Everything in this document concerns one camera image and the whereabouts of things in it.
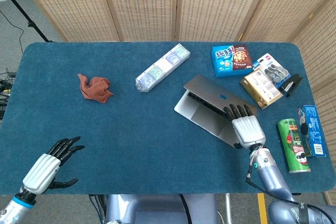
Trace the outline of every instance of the brown towel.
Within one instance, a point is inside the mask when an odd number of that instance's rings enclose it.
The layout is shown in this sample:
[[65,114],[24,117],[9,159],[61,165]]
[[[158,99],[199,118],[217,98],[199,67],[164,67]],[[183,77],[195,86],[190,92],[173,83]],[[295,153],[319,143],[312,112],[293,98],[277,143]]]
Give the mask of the brown towel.
[[111,95],[109,90],[110,81],[102,77],[93,77],[88,86],[88,78],[78,74],[80,80],[80,90],[85,99],[92,99],[97,102],[106,103]]

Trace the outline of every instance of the snack box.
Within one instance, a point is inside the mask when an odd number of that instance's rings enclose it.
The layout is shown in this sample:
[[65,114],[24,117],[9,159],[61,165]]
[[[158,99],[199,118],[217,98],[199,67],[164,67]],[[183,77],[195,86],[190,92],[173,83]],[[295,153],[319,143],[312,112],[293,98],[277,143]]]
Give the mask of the snack box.
[[246,91],[262,109],[282,97],[280,91],[260,69],[245,76],[243,80],[240,81],[240,84],[243,85]]
[[246,75],[253,71],[246,45],[213,47],[211,57],[216,77]]
[[253,62],[253,69],[260,69],[278,89],[291,77],[291,74],[270,54],[265,54]]
[[322,127],[314,105],[298,108],[301,140],[307,157],[325,157]]

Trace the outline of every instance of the silver laptop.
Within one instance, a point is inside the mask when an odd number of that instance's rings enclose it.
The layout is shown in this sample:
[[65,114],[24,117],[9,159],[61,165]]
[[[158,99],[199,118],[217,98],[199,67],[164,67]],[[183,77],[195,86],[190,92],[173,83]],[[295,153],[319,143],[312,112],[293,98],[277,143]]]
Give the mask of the silver laptop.
[[184,85],[184,88],[186,92],[174,110],[225,143],[240,148],[231,122],[224,118],[223,108],[230,108],[230,103],[241,106],[246,104],[253,115],[257,115],[256,107],[200,74]]

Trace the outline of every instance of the table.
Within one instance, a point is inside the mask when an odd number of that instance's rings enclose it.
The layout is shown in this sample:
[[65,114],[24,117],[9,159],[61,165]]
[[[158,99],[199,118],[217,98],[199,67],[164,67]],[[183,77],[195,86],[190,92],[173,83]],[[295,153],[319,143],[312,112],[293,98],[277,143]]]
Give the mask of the table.
[[[149,93],[135,78],[177,42],[34,43],[19,66],[6,109],[0,145],[0,194],[13,194],[36,159],[57,140],[81,136],[86,148],[62,167],[58,181],[77,177],[62,194],[252,193],[245,183],[248,151],[236,150],[174,112],[183,84],[195,75],[224,86],[250,103],[242,76],[216,78],[211,48],[227,42],[182,42],[190,58]],[[326,158],[310,159],[310,173],[289,174],[276,123],[297,118],[297,107],[313,104],[299,49],[288,43],[247,43],[252,60],[270,53],[303,79],[293,95],[257,117],[268,147],[292,192],[331,189],[335,173]],[[106,77],[114,93],[106,104],[85,100],[78,73]],[[256,173],[252,180],[260,184]]]

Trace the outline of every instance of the pringles can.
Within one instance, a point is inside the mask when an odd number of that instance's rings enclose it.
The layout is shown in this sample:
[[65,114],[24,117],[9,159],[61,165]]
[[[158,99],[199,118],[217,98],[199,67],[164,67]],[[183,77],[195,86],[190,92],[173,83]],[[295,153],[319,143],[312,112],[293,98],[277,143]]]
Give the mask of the pringles can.
[[295,119],[283,119],[278,128],[284,146],[289,173],[310,172]]

